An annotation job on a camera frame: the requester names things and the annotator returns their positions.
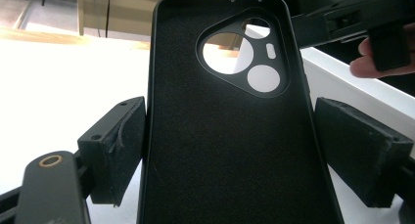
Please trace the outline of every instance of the black phone case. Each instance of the black phone case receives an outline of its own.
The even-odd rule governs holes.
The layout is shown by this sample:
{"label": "black phone case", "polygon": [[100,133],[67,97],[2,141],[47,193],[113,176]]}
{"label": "black phone case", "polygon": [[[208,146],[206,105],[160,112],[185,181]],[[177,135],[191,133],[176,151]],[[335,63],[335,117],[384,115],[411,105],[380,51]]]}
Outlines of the black phone case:
{"label": "black phone case", "polygon": [[[248,37],[246,19],[266,21],[271,33]],[[202,48],[221,32],[251,42],[248,68],[208,67]],[[278,71],[276,89],[250,87],[258,65]],[[146,124],[138,223],[343,223],[282,0],[160,1]]]}

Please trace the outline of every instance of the human hand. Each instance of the human hand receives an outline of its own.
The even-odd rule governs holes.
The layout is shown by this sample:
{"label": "human hand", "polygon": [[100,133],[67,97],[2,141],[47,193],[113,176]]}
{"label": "human hand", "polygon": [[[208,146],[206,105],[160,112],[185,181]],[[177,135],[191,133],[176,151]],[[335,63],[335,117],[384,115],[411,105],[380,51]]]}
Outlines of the human hand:
{"label": "human hand", "polygon": [[376,70],[374,61],[373,61],[373,52],[370,45],[370,40],[363,40],[359,47],[359,53],[362,57],[352,61],[350,63],[350,72],[356,77],[363,78],[380,78],[388,75],[402,75],[415,72],[415,23],[411,23],[404,27],[409,56],[410,64],[406,67],[399,67],[394,69],[389,69],[385,71]]}

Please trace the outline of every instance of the phone case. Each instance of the phone case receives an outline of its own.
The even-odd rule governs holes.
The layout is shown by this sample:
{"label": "phone case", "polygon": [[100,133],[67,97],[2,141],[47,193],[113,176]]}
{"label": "phone case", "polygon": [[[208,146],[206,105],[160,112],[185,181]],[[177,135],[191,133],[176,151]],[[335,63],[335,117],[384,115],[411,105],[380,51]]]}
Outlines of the phone case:
{"label": "phone case", "polygon": [[[219,33],[251,44],[248,66],[211,68]],[[160,1],[147,114],[138,223],[343,223],[282,0]]]}

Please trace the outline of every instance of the white surface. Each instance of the white surface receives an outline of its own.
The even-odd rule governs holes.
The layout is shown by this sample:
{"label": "white surface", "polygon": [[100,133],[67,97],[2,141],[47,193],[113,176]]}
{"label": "white surface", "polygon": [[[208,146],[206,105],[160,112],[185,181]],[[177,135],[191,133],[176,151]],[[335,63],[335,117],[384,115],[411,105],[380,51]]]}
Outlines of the white surface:
{"label": "white surface", "polygon": [[[0,40],[0,54],[0,194],[21,184],[33,159],[75,152],[76,140],[114,105],[147,95],[148,51]],[[350,103],[415,135],[413,98],[379,81],[353,78],[346,65],[314,49],[302,54],[313,97]],[[92,223],[135,223],[139,171],[121,207],[89,204]],[[346,224],[397,223],[399,199],[392,209],[367,208],[333,177]]]}

